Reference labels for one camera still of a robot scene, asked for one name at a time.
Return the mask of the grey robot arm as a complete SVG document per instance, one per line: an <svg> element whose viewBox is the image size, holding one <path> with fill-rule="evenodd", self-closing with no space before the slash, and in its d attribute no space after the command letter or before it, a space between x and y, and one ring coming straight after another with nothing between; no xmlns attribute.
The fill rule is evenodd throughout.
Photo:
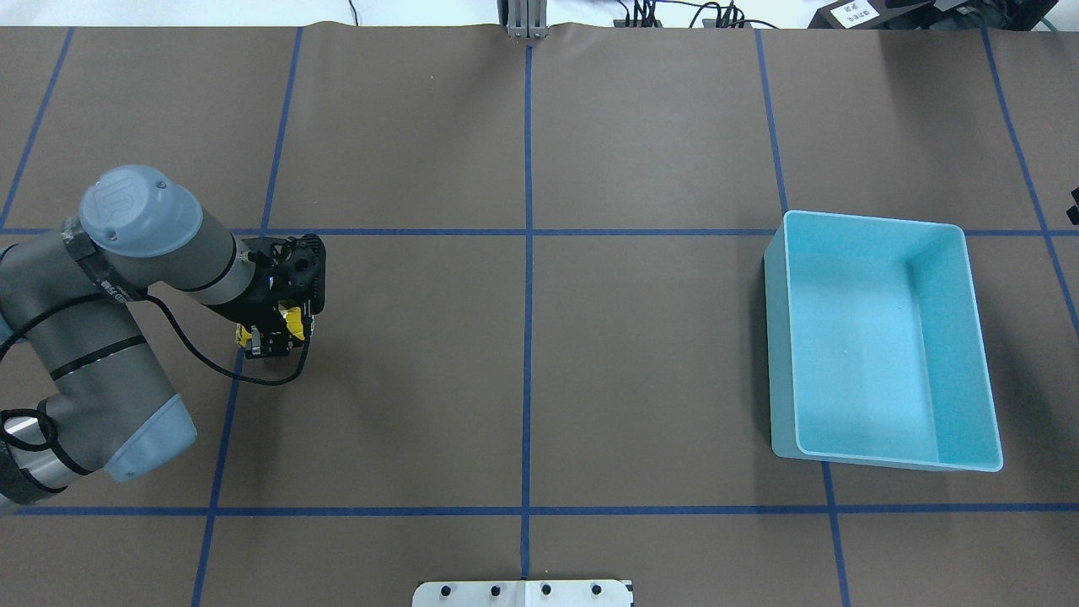
<svg viewBox="0 0 1079 607"><path fill-rule="evenodd" d="M195 196L144 164L103 173L62 227L3 250L3 350L26 342L56 392L3 410L3 514L103 471L139 479L197 438L129 311L160 282L247 331L250 355L308 337L267 259Z"/></svg>

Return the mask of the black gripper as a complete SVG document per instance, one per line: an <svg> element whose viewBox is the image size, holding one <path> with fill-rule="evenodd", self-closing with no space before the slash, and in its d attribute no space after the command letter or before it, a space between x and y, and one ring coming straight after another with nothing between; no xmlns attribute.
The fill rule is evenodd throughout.
<svg viewBox="0 0 1079 607"><path fill-rule="evenodd" d="M289 296L292 296L289 279L251 279L238 296L216 304L215 312L245 326L246 358L265 356L260 333L267 334L267 357L286 357L292 350L292 332L282 318L278 304Z"/></svg>

